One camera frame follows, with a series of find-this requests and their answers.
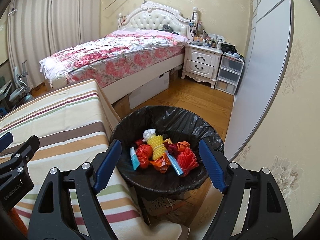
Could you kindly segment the clear plastic drawer unit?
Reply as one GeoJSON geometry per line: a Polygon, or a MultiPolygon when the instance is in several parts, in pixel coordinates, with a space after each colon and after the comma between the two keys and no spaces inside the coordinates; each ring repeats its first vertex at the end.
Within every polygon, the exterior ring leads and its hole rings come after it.
{"type": "Polygon", "coordinates": [[[225,93],[235,95],[241,79],[245,63],[242,59],[223,54],[220,61],[219,71],[215,88],[225,93]]]}

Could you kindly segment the brown cardboard box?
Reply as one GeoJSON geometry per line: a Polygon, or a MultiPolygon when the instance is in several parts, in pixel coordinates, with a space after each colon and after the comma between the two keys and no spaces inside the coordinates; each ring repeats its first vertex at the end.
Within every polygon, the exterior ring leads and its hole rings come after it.
{"type": "Polygon", "coordinates": [[[129,115],[131,113],[129,94],[113,103],[112,106],[121,119],[129,115]]]}

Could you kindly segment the white plastic bag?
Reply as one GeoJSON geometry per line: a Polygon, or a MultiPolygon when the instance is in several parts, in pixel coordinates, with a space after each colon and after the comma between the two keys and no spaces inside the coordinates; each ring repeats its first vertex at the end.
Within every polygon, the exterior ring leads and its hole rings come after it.
{"type": "Polygon", "coordinates": [[[147,129],[143,132],[143,141],[147,142],[151,137],[156,135],[156,130],[154,128],[147,129]]]}

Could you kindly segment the nightstand clutter bottles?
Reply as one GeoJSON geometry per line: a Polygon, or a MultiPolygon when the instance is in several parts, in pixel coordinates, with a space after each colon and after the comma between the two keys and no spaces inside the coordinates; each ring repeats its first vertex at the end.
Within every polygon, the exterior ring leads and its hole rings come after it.
{"type": "Polygon", "coordinates": [[[202,22],[199,21],[197,25],[193,22],[190,23],[191,41],[190,44],[197,46],[207,46],[218,50],[221,50],[224,54],[231,55],[235,59],[245,61],[244,56],[241,55],[236,49],[235,45],[226,42],[220,35],[208,34],[202,28],[202,22]]]}

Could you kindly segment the striped bed cover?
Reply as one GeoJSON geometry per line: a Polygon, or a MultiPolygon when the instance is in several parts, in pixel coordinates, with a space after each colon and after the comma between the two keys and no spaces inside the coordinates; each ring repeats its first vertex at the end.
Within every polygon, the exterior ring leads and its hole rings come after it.
{"type": "MultiPolygon", "coordinates": [[[[31,213],[41,184],[53,167],[71,170],[107,150],[119,116],[94,79],[51,91],[25,103],[1,119],[1,133],[13,135],[12,144],[1,154],[9,159],[30,136],[40,148],[28,168],[34,188],[14,207],[14,216],[23,230],[29,229],[31,213]]],[[[187,239],[189,229],[181,224],[160,221],[146,225],[136,197],[118,170],[98,194],[99,205],[119,239],[187,239]]]]}

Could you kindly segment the black bag trash bin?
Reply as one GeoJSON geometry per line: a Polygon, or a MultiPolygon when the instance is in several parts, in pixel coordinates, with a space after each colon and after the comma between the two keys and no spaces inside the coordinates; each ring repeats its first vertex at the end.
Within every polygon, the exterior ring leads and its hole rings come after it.
{"type": "Polygon", "coordinates": [[[208,178],[199,154],[202,139],[224,151],[215,128],[186,109],[145,106],[115,127],[112,140],[121,142],[117,169],[130,185],[149,197],[198,189],[208,178]]]}

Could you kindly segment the floral pink quilt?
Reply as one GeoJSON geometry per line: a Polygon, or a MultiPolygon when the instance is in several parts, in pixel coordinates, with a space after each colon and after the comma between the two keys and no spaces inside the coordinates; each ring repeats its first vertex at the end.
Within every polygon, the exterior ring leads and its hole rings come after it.
{"type": "Polygon", "coordinates": [[[42,59],[40,71],[51,87],[64,77],[67,83],[96,79],[104,88],[182,54],[187,43],[186,37],[162,30],[117,30],[42,59]]]}

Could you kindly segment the grey sliding wardrobe door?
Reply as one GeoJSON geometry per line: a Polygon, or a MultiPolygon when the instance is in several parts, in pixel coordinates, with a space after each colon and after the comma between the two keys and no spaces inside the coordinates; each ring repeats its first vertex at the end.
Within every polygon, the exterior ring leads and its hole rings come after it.
{"type": "Polygon", "coordinates": [[[228,160],[242,151],[272,105],[289,60],[292,31],[291,0],[253,0],[245,71],[225,139],[228,160]]]}

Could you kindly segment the red foam fruit net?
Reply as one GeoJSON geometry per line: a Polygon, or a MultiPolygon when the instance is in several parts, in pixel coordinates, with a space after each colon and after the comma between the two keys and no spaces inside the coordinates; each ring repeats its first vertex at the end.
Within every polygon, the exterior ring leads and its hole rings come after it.
{"type": "Polygon", "coordinates": [[[187,176],[191,170],[199,166],[196,155],[189,147],[186,147],[184,151],[181,151],[179,153],[179,155],[177,156],[177,162],[182,169],[182,176],[184,177],[187,176]]]}

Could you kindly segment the yellow foam fruit net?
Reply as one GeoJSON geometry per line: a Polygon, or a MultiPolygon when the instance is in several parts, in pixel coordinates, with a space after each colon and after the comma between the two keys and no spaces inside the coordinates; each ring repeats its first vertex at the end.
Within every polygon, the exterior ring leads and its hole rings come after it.
{"type": "Polygon", "coordinates": [[[152,159],[157,160],[166,152],[162,135],[152,135],[146,141],[152,147],[152,159]]]}

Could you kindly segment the blue white tube wrapper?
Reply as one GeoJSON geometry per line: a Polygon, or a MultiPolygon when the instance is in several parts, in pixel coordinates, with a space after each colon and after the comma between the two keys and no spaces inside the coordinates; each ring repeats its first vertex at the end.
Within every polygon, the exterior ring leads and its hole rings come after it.
{"type": "Polygon", "coordinates": [[[184,172],[181,169],[180,165],[178,164],[177,160],[172,155],[170,155],[168,152],[166,152],[166,155],[167,155],[168,159],[170,160],[170,163],[171,163],[172,167],[174,168],[176,174],[178,176],[184,175],[184,172]]]}

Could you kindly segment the white under-bed storage box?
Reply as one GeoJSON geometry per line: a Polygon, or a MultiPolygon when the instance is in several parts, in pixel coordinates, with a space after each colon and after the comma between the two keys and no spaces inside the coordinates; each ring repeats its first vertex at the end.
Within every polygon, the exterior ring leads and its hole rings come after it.
{"type": "Polygon", "coordinates": [[[140,104],[148,101],[157,94],[169,88],[169,72],[166,72],[141,87],[135,89],[129,95],[130,108],[134,109],[140,104]]]}

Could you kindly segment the white bedside nightstand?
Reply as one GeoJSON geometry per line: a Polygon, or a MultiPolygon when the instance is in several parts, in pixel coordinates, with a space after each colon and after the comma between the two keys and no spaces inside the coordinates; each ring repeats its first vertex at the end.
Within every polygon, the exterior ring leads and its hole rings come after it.
{"type": "Polygon", "coordinates": [[[214,89],[221,57],[222,51],[219,49],[186,45],[181,79],[187,76],[196,82],[209,83],[211,89],[214,89]]]}

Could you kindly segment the orange wrapper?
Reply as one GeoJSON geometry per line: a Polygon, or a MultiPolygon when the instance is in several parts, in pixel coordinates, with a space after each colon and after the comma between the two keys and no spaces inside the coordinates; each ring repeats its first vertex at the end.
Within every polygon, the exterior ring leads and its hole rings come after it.
{"type": "Polygon", "coordinates": [[[166,153],[164,153],[160,158],[156,160],[149,161],[149,163],[154,167],[154,169],[161,173],[165,173],[171,165],[171,162],[166,153]]]}

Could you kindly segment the grey desk chair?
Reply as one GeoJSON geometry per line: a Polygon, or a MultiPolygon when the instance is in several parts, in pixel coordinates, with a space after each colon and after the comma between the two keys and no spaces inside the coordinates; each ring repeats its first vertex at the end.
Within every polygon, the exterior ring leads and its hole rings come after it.
{"type": "Polygon", "coordinates": [[[10,94],[9,101],[15,106],[24,104],[33,99],[33,96],[30,93],[31,88],[28,85],[26,62],[27,60],[22,63],[21,74],[18,72],[18,67],[15,67],[14,69],[14,83],[16,89],[10,94]]]}

